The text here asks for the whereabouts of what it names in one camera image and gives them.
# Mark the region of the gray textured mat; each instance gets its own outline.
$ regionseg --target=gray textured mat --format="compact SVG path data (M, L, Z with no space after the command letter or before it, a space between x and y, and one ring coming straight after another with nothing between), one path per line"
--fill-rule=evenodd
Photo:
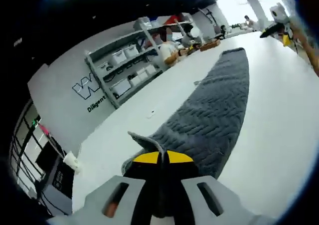
M243 124L248 91L245 50L224 51L195 91L153 135L145 138L131 133L144 149L124 162L122 172L134 157L158 151L160 146L189 155L202 175L218 178Z

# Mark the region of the storage bin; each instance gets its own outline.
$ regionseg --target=storage bin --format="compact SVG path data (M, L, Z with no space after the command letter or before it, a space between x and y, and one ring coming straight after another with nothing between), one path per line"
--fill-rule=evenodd
M151 21L152 28L160 27L160 23L157 20Z
M136 49L136 45L133 44L133 45L124 49L124 54L127 58L131 58L131 57L138 55L139 51L138 51L138 49Z
M133 28L135 30L141 30L143 28L151 29L152 24L151 24L150 19L148 17L140 17L135 21Z
M112 54L110 62L113 66L116 66L125 60L127 60L126 55L124 51L121 49L120 51Z
M149 74L149 75L156 73L156 69L155 69L154 65L152 65L152 64L146 66L145 70L146 70L147 74Z
M108 71L106 70L106 68L110 66L108 62L103 63L102 65L97 67L97 74L101 77L104 77Z
M148 78L148 74L146 73L145 68L142 68L139 71L137 71L137 74L138 74L138 76L139 76L141 81L143 81L143 80Z
M131 87L132 86L129 80L125 78L120 80L116 84L112 85L111 91L117 95L116 97L120 97L122 94L128 91Z
M133 79L130 80L130 83L132 86L137 86L139 83L141 83L141 79L137 75Z

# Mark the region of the white table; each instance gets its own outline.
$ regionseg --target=white table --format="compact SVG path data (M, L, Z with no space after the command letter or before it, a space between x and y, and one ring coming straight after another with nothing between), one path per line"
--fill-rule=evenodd
M295 52L249 33L195 53L140 90L83 143L83 172L73 183L73 211L140 146L127 131L150 135L193 92L222 51L243 47L250 87L243 126L219 177L255 213L278 217L305 184L319 148L319 78Z
M247 29L240 29L240 28L234 28L232 29L232 31L228 34L225 34L225 38L231 38L240 34L247 34L247 33L251 33L254 30L252 28L247 28Z

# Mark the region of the white cup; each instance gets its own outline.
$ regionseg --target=white cup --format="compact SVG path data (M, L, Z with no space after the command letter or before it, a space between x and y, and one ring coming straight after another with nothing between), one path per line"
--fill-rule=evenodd
M75 174L79 174L79 172L81 172L79 161L71 151L64 157L63 162L73 169Z

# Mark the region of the metal shelf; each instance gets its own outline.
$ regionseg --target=metal shelf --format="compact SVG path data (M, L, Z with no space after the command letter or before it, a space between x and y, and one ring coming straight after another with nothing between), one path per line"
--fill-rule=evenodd
M125 60L125 61L123 61L122 63L118 64L118 65L117 65L116 67L114 67L113 69L109 70L108 73L103 76L103 79L104 79L105 77L109 76L109 75L110 75L111 73L113 73L114 71L116 71L116 70L118 70L119 68L121 68L123 65L125 65L125 64L131 62L132 60L134 60L134 59L136 59L136 58L138 58L138 57L140 57L140 56L142 56L142 55L144 55L144 54L146 54L146 53L152 51L153 49L155 49L155 48L154 48L154 47L148 48L148 49L142 51L141 53L139 53L139 54L137 54L137 55L135 55L135 56L133 56L133 57L128 58L127 60Z
M179 24L181 26L188 24L188 23L190 23L190 21L179 22ZM147 31L150 34L156 33L158 31L158 29L160 29L164 26L170 26L170 28L172 29L173 32L180 32L177 23L164 24L164 25L161 25L158 27L147 29ZM142 37L142 36L145 36L143 30L137 30L137 31L134 31L134 32L129 33L127 35L123 35L123 36L113 40L112 42L107 43L106 45L102 46L101 48L97 49L96 51L90 52L89 56L91 57L93 63L95 63L98 60L102 59L106 54L115 50L116 48L123 47L123 46L129 44L130 42L132 42L134 39Z
M157 71L155 74L151 75L149 78L138 84L137 86L134 86L130 88L128 91L126 91L123 95L121 95L117 101L120 105L124 104L128 99L130 99L133 95L135 95L140 89L142 89L144 86L149 84L153 79L157 78L159 75L163 73L162 70Z
M190 21L183 21L183 22L179 22L179 24L183 27L183 25L185 24L190 24ZM158 27L154 27L152 29L148 29L150 34L156 33L160 28L165 27L165 26L169 26L170 29L172 30L172 32L180 32L178 24L174 23L174 24L163 24L161 26Z
M137 30L130 34L126 34L124 36L121 36L113 40L110 43L107 43L106 45L95 50L94 52L89 53L89 56L92 58L93 63L95 63L96 61L102 59L106 54L112 52L116 48L123 47L129 44L130 42L132 42L134 39L141 37L143 35L144 35L143 30Z

